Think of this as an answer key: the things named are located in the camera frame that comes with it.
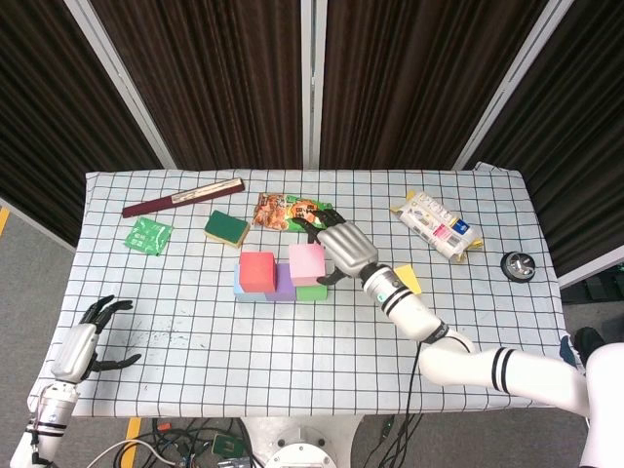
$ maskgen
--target yellow floor marking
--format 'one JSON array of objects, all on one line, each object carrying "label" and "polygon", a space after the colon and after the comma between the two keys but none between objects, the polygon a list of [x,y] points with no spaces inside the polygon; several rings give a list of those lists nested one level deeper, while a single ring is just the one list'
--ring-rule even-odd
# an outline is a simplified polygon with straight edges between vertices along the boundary
[{"label": "yellow floor marking", "polygon": [[0,236],[2,235],[2,231],[4,230],[4,226],[7,224],[7,219],[9,218],[9,209],[8,208],[0,208]]},{"label": "yellow floor marking", "polygon": [[[126,431],[126,439],[134,439],[140,431],[140,417],[131,417],[128,421],[128,430]],[[137,446],[130,447],[121,459],[121,468],[133,468],[135,464],[135,454]]]}]

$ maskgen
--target light blue cube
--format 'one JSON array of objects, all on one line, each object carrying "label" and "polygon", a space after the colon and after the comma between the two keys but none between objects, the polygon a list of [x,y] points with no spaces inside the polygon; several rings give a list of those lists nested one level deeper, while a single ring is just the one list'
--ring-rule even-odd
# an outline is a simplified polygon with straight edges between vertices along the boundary
[{"label": "light blue cube", "polygon": [[240,283],[241,265],[234,268],[234,295],[239,302],[266,302],[264,292],[244,292]]}]

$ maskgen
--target snack bag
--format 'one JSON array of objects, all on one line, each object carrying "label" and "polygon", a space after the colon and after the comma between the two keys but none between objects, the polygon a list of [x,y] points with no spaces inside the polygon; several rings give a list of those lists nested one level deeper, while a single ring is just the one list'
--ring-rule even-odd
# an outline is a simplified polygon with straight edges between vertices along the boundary
[{"label": "snack bag", "polygon": [[253,212],[252,224],[278,231],[303,232],[303,228],[293,222],[293,218],[303,217],[315,226],[323,228],[325,224],[312,212],[331,207],[331,203],[317,202],[284,193],[260,193]]},{"label": "snack bag", "polygon": [[463,261],[465,251],[478,249],[484,244],[478,227],[468,225],[425,192],[408,194],[408,201],[391,211],[449,260]]}]

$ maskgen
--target green cube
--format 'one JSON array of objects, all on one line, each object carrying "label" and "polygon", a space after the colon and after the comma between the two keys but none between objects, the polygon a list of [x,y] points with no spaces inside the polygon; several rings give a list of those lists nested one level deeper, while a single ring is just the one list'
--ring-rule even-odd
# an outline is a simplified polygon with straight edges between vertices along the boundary
[{"label": "green cube", "polygon": [[296,300],[326,300],[327,298],[327,286],[319,285],[296,287]]}]

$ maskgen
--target grid tablecloth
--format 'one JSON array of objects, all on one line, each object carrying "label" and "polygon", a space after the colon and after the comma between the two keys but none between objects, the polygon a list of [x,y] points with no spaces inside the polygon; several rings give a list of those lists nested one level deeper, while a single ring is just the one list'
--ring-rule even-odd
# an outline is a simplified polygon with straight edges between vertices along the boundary
[{"label": "grid tablecloth", "polygon": [[[129,251],[135,218],[125,206],[239,176],[246,190],[211,202],[148,214],[174,227],[160,256]],[[79,390],[75,415],[219,416],[398,412],[405,408],[415,343],[345,279],[315,303],[235,300],[240,251],[207,240],[212,210],[251,219],[259,192],[331,202],[379,248],[379,260],[411,263],[422,300],[481,349],[500,345],[559,357],[565,332],[560,290],[541,229],[519,173],[479,171],[139,171],[87,175],[80,241],[58,325],[30,404],[51,381],[63,337],[99,297],[135,307],[119,311],[101,334],[102,360],[141,353],[125,370],[93,373]],[[424,189],[469,224],[481,226],[482,252],[465,264],[430,249],[389,211]],[[288,261],[303,234],[253,227],[244,251]],[[538,266],[528,284],[509,282],[503,253],[523,251]],[[442,388],[414,381],[414,411],[488,410],[536,405],[474,386]]]}]

